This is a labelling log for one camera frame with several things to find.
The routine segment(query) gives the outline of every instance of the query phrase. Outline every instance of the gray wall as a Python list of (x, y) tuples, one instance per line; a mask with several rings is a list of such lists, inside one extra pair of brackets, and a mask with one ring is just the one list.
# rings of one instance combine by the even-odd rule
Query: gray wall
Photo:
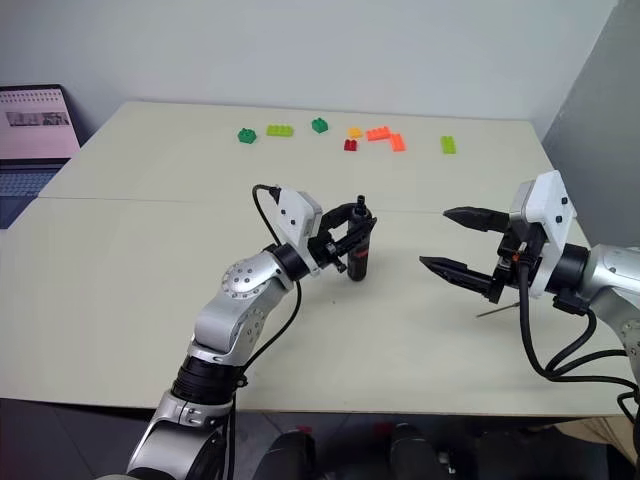
[(0, 84), (128, 99), (524, 118), (544, 136), (616, 0), (0, 0)]
[(640, 1), (614, 9), (543, 146), (592, 244), (640, 246)]

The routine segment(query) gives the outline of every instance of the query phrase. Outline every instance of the laptop keyboard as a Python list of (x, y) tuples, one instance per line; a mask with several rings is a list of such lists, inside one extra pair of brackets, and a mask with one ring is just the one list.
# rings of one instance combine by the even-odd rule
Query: laptop keyboard
[(56, 172), (1, 172), (0, 197), (36, 197)]

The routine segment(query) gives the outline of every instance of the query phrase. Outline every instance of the laptop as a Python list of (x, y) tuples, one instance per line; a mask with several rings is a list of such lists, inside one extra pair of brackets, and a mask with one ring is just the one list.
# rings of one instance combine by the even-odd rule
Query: laptop
[(0, 229), (80, 149), (60, 85), (0, 87)]

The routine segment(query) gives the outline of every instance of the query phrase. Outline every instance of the lego brick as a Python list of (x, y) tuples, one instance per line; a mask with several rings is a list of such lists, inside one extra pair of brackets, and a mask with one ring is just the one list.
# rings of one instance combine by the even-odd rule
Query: lego brick
[(329, 130), (329, 124), (323, 118), (318, 117), (311, 122), (311, 128), (317, 133), (322, 133)]
[(362, 130), (360, 130), (358, 127), (351, 127), (349, 130), (347, 130), (347, 136), (349, 138), (360, 138), (362, 137)]
[(250, 128), (243, 128), (238, 132), (238, 140), (242, 143), (253, 143), (256, 141), (256, 138), (258, 138), (256, 132)]
[(440, 144), (442, 145), (442, 153), (445, 155), (453, 155), (456, 153), (456, 143), (453, 141), (452, 136), (440, 137)]
[(270, 137), (292, 137), (293, 127), (291, 125), (268, 125), (267, 135)]
[(358, 150), (358, 141), (357, 140), (349, 140), (348, 138), (344, 141), (344, 150), (346, 152), (355, 152)]
[(402, 135), (399, 133), (392, 133), (389, 141), (391, 142), (391, 150), (394, 152), (404, 152), (407, 149), (404, 145)]
[(370, 142), (373, 140), (386, 140), (391, 136), (391, 130), (389, 127), (379, 127), (367, 130), (367, 140)]

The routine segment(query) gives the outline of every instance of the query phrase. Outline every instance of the green lego brick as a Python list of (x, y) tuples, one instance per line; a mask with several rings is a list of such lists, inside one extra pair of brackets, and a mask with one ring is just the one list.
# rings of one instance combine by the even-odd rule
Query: green lego brick
[(442, 145), (442, 153), (445, 155), (453, 155), (456, 153), (456, 143), (453, 141), (453, 137), (440, 137), (440, 144)]
[(316, 118), (311, 122), (311, 128), (313, 128), (316, 132), (322, 133), (329, 130), (329, 124), (327, 124), (326, 120), (323, 118)]
[(270, 137), (292, 137), (293, 127), (291, 125), (268, 125), (267, 135)]
[(250, 128), (243, 128), (238, 132), (238, 140), (242, 143), (253, 143), (256, 141), (256, 138), (258, 138), (256, 132)]

